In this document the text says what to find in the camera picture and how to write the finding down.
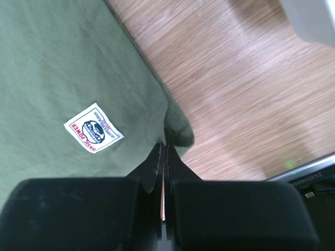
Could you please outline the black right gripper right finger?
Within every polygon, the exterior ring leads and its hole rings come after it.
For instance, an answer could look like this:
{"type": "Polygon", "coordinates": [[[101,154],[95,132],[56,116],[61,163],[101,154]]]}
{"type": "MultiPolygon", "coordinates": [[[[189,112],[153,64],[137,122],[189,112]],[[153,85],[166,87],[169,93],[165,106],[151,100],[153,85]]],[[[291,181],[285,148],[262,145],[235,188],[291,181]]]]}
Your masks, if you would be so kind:
{"type": "Polygon", "coordinates": [[[164,148],[165,219],[173,250],[317,250],[298,191],[284,182],[204,181],[164,148]]]}

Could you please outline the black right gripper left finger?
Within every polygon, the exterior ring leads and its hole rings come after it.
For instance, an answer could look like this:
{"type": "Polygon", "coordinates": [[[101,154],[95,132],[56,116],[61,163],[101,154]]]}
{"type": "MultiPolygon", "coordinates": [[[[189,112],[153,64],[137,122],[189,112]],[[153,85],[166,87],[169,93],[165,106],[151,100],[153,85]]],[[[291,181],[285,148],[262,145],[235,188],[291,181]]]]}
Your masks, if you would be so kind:
{"type": "Polygon", "coordinates": [[[164,145],[125,177],[20,182],[1,212],[1,250],[157,250],[164,145]]]}

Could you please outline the green tank top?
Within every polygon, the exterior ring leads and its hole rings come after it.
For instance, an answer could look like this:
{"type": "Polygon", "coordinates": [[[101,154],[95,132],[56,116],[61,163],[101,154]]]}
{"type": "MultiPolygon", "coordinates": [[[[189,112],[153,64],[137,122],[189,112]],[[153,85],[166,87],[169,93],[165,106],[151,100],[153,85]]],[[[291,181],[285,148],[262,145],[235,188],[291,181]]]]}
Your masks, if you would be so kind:
{"type": "Polygon", "coordinates": [[[23,180],[184,155],[184,112],[106,1],[1,1],[1,204],[23,180]]]}

